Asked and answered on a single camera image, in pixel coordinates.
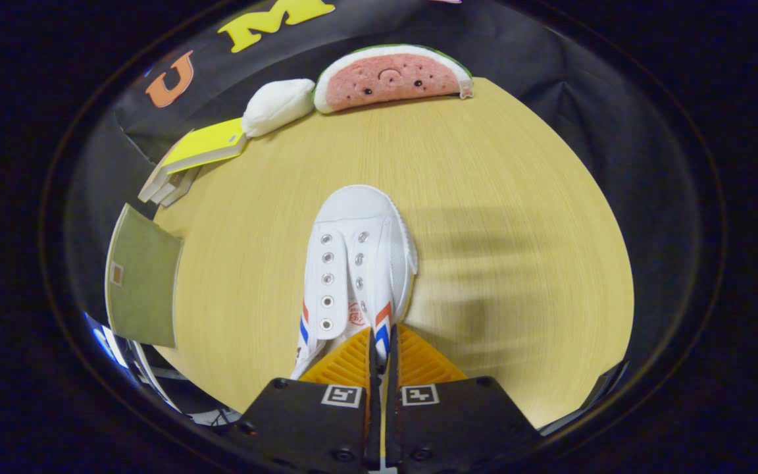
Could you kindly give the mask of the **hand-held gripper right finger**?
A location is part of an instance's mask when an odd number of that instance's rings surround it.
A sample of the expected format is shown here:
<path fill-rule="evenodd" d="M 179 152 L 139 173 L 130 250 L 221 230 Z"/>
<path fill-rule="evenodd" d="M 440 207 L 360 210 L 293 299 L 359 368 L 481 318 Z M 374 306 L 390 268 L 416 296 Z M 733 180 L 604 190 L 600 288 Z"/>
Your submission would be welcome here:
<path fill-rule="evenodd" d="M 495 378 L 467 377 L 402 325 L 387 382 L 386 465 L 399 473 L 484 473 L 541 439 Z"/>

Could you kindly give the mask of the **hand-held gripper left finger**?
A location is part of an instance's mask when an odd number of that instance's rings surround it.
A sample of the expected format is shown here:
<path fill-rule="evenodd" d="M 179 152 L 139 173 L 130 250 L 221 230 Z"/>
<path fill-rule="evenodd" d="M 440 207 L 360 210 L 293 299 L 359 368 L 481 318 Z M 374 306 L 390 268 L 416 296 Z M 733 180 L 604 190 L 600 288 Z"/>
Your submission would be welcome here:
<path fill-rule="evenodd" d="M 349 337 L 297 380 L 275 378 L 234 442 L 280 471 L 376 471 L 380 376 L 373 330 Z"/>

